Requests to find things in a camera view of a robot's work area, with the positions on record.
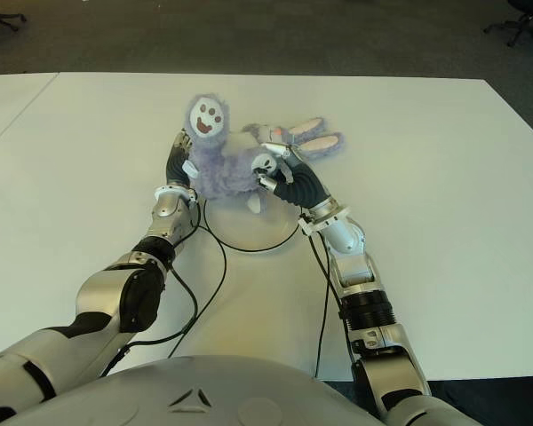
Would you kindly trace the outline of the robot left hand black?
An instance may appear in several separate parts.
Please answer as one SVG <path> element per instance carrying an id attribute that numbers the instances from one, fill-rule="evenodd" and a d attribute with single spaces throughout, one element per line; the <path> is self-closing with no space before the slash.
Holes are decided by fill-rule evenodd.
<path id="1" fill-rule="evenodd" d="M 175 137 L 165 167 L 167 185 L 191 186 L 191 178 L 184 171 L 184 162 L 189 159 L 192 141 L 185 129 Z"/>

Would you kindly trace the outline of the robot right hand black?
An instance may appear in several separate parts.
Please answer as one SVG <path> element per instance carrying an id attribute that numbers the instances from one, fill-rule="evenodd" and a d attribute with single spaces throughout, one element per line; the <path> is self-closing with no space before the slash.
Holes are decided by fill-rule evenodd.
<path id="1" fill-rule="evenodd" d="M 292 181 L 287 182 L 285 176 L 268 176 L 256 170 L 259 186 L 279 199 L 303 209 L 312 209 L 330 198 L 330 193 L 297 147 L 276 143 L 265 143 L 262 146 L 273 154 L 277 161 L 287 166 Z"/>

